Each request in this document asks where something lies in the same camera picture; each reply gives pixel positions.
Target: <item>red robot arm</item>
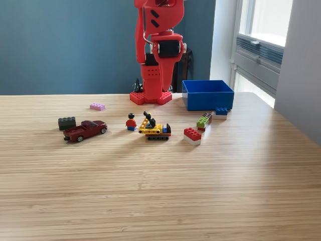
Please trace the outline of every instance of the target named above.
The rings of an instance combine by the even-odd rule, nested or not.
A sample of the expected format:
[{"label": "red robot arm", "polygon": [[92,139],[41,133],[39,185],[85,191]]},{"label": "red robot arm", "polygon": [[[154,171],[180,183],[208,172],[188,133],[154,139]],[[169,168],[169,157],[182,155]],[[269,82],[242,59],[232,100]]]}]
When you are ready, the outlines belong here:
[{"label": "red robot arm", "polygon": [[[136,57],[141,64],[144,91],[139,97],[145,99],[137,100],[137,95],[131,93],[130,99],[137,104],[164,104],[172,99],[172,95],[164,94],[163,90],[169,89],[174,64],[179,62],[182,54],[186,52],[183,37],[171,30],[184,16],[183,2],[184,0],[134,0],[138,9]],[[146,43],[150,44],[153,56],[145,53]]]}]

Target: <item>yellow lego vehicle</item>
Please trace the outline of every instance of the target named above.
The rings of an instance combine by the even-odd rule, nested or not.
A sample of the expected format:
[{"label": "yellow lego vehicle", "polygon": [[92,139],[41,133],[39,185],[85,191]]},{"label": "yellow lego vehicle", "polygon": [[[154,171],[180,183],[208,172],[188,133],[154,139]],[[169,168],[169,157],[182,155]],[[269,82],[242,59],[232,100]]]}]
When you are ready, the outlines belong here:
[{"label": "yellow lego vehicle", "polygon": [[172,130],[169,124],[166,128],[162,124],[156,124],[155,119],[151,118],[150,113],[144,111],[145,119],[140,125],[138,132],[140,134],[145,134],[147,140],[149,141],[167,141],[172,135]]}]

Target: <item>truck wheel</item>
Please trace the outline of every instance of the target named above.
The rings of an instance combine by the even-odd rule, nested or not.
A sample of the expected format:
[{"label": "truck wheel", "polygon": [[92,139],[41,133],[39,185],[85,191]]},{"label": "truck wheel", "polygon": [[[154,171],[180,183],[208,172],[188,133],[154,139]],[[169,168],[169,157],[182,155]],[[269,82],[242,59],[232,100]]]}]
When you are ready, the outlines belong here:
[{"label": "truck wheel", "polygon": [[78,141],[78,142],[82,142],[83,139],[84,139],[84,138],[83,138],[82,136],[79,136],[79,137],[77,138],[77,141]]}]

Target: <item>red toy pickup truck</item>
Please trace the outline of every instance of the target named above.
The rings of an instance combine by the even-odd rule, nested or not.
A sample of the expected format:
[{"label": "red toy pickup truck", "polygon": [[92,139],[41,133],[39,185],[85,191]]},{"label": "red toy pickup truck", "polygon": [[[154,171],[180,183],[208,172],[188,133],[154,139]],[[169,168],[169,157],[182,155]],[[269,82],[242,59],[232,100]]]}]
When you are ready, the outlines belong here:
[{"label": "red toy pickup truck", "polygon": [[107,124],[101,120],[95,120],[94,122],[85,120],[81,123],[81,126],[70,128],[64,131],[64,140],[71,142],[81,142],[85,138],[94,136],[98,133],[106,133]]}]

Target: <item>window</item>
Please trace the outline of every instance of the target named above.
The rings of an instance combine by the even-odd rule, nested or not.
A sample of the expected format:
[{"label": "window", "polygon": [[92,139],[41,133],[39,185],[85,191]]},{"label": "window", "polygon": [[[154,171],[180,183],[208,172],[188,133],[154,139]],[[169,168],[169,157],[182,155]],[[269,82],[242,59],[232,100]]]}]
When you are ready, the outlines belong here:
[{"label": "window", "polygon": [[293,0],[243,0],[239,33],[285,46]]},{"label": "window", "polygon": [[274,106],[292,2],[237,0],[230,86],[254,92],[270,106]]},{"label": "window", "polygon": [[259,96],[262,100],[264,100],[269,106],[274,108],[274,102],[275,98],[273,98],[271,95],[257,87],[255,84],[253,84],[250,80],[248,80],[246,77],[241,75],[240,73],[236,73],[235,76],[235,92],[252,92]]}]

